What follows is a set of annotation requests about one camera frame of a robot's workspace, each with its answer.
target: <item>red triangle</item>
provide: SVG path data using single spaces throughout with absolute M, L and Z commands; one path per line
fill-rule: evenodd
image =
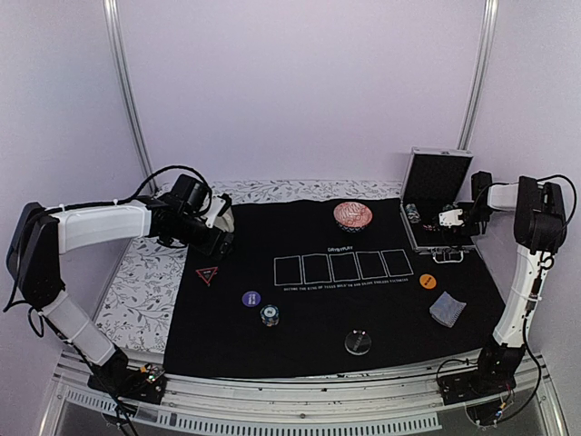
M 200 278 L 210 286 L 210 282 L 212 281 L 214 275 L 218 272 L 218 267 L 213 266 L 212 268 L 201 268 L 200 270 L 196 270 Z

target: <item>white patterned surface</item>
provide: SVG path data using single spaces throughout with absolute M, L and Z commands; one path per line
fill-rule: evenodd
M 234 204 L 378 200 L 399 196 L 400 188 L 393 182 L 317 180 L 218 182 L 212 187 L 214 193 L 229 194 Z M 186 253 L 186 249 L 162 247 L 155 239 L 132 241 L 96 318 L 118 346 L 164 352 Z

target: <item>black tablecloth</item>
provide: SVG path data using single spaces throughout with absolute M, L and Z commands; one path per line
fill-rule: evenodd
M 481 347 L 504 303 L 476 252 L 436 264 L 409 247 L 399 200 L 361 201 L 373 221 L 345 233 L 340 201 L 233 207 L 235 251 L 219 263 L 188 252 L 165 349 L 167 372 L 198 377 L 279 378 L 365 371 L 422 362 Z M 217 266 L 207 286 L 197 270 Z M 432 274 L 435 289 L 420 286 Z M 242 303 L 258 292 L 255 307 Z M 468 305 L 449 329 L 431 304 L 444 292 Z M 267 327 L 261 308 L 280 321 Z M 346 335 L 364 330 L 370 351 L 349 354 Z

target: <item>red patterned bowl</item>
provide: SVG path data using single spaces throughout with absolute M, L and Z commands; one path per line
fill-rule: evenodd
M 357 202 L 338 204 L 333 211 L 333 216 L 341 230 L 350 233 L 362 231 L 373 219 L 370 208 Z

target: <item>robotic arm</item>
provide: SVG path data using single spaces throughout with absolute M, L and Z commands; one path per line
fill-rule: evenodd
M 440 225 L 483 233 L 494 211 L 514 212 L 517 269 L 504 313 L 478 357 L 473 372 L 453 374 L 438 383 L 446 404 L 501 393 L 516 386 L 514 375 L 526 351 L 525 340 L 548 270 L 566 238 L 561 188 L 521 176 L 518 183 L 491 183 L 490 173 L 472 176 L 475 202 L 467 210 L 439 215 Z
M 40 219 L 35 219 L 44 211 L 39 203 L 25 206 L 6 258 L 8 271 L 25 301 L 91 363 L 96 373 L 91 387 L 159 402 L 164 378 L 157 367 L 127 368 L 127 356 L 64 289 L 59 254 L 116 239 L 158 237 L 163 245 L 177 240 L 219 260 L 231 251 L 233 241 L 231 199 L 226 194 L 213 196 L 202 214 L 208 194 L 204 184 L 182 174 L 159 198 L 138 197 L 123 205 L 51 213 Z

